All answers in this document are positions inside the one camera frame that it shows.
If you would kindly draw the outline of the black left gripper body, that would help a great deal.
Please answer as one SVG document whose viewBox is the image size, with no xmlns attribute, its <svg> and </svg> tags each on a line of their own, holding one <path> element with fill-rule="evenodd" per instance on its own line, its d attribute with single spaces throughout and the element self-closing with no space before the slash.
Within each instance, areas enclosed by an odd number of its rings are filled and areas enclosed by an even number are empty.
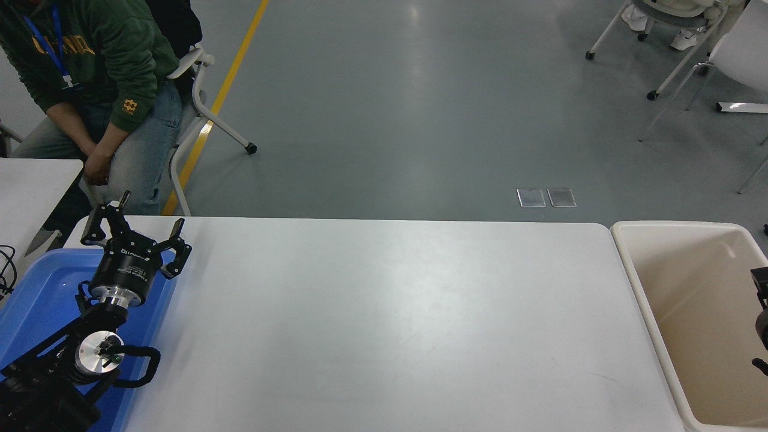
<svg viewBox="0 0 768 432">
<path fill-rule="evenodd" d="M 126 233 L 107 241 L 98 269 L 90 280 L 90 294 L 103 295 L 107 288 L 129 290 L 146 297 L 162 265 L 161 253 L 152 252 L 156 241 L 140 233 Z"/>
</svg>

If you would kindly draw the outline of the person's left hand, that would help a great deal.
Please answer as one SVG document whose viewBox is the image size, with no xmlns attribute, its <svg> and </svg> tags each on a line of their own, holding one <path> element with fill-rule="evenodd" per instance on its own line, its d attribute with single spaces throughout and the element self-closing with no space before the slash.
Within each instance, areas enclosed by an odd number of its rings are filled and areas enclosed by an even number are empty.
<svg viewBox="0 0 768 432">
<path fill-rule="evenodd" d="M 107 148 L 94 147 L 85 161 L 84 176 L 88 184 L 105 186 L 109 182 L 113 153 Z"/>
</svg>

